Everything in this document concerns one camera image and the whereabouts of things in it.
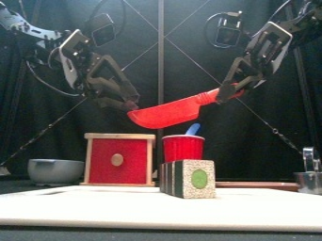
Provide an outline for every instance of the wooden box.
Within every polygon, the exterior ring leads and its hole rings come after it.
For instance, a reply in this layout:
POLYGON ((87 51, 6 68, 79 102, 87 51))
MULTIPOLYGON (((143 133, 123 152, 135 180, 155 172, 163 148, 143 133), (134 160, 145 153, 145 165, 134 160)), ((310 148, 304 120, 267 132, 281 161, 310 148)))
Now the wooden box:
POLYGON ((161 165, 161 192, 185 199, 215 197, 215 166, 210 160, 182 160, 161 165))
POLYGON ((154 186, 155 135, 87 133, 83 185, 154 186))

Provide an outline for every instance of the black backdrop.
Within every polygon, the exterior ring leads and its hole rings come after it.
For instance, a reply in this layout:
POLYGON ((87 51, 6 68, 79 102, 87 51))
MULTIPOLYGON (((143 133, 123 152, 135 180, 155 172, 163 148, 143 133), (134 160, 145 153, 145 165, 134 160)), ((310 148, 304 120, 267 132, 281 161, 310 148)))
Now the black backdrop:
MULTIPOLYGON (((3 1, 22 13, 19 1, 3 1)), ((28 20, 36 4, 42 2, 36 26, 46 29, 83 28, 98 1, 58 0, 24 1, 28 20)), ((141 94, 139 107, 159 102, 159 1, 126 0, 126 27, 117 40, 103 48, 130 78, 141 94)), ((269 0, 166 0, 163 45, 163 101, 178 100, 211 90, 221 85, 227 70, 245 46, 217 49, 203 37, 206 19, 218 12, 242 11, 246 30, 255 33, 284 1, 269 0)), ((119 28, 123 21, 119 0, 110 0, 99 12, 107 12, 119 28)), ((293 173, 304 170, 302 156, 272 132, 269 125, 284 134, 300 150, 317 145, 312 136, 321 137, 321 50, 320 40, 302 48, 313 112, 308 116, 304 87, 297 59, 289 53, 282 67, 270 80, 241 100, 210 104, 202 108, 195 120, 205 137, 205 159, 217 164, 217 176, 223 180, 292 180, 293 173)), ((2 35, 0 50, 2 101, 2 161, 52 123, 82 98, 67 98, 44 87, 30 71, 19 78, 20 56, 14 39, 2 35)), ((38 74, 54 86, 68 91, 62 72, 38 68, 38 74)), ((195 121, 165 128, 163 135, 183 134, 195 121)), ((126 113, 99 109, 86 101, 28 149, 8 162, 12 173, 26 174, 30 158, 86 158, 84 133, 145 133, 155 130, 138 127, 126 113)), ((155 154, 155 167, 162 160, 155 154)))

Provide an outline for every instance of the green circle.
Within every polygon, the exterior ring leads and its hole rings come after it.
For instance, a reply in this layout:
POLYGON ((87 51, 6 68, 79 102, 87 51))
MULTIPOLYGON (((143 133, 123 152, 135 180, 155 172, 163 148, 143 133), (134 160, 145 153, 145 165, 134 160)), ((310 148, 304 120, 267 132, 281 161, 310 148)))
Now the green circle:
POLYGON ((207 185, 207 174, 202 169, 197 169, 191 175, 191 184, 198 188, 203 189, 207 185))

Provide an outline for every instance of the gray bowl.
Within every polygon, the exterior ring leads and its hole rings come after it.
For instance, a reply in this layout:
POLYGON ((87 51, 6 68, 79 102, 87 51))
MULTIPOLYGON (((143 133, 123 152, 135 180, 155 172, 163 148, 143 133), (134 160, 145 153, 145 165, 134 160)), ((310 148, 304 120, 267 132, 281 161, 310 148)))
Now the gray bowl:
POLYGON ((59 159, 31 159, 28 174, 36 185, 71 185, 84 171, 84 162, 59 159))

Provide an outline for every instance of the red box face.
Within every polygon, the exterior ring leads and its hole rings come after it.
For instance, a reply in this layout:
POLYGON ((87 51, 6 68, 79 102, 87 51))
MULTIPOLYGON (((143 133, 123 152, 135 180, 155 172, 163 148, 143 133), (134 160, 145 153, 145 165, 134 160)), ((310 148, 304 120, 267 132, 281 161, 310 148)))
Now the red box face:
POLYGON ((146 139, 94 139, 91 153, 90 183, 146 184, 146 139), (123 162, 113 164, 113 156, 121 154, 123 162))

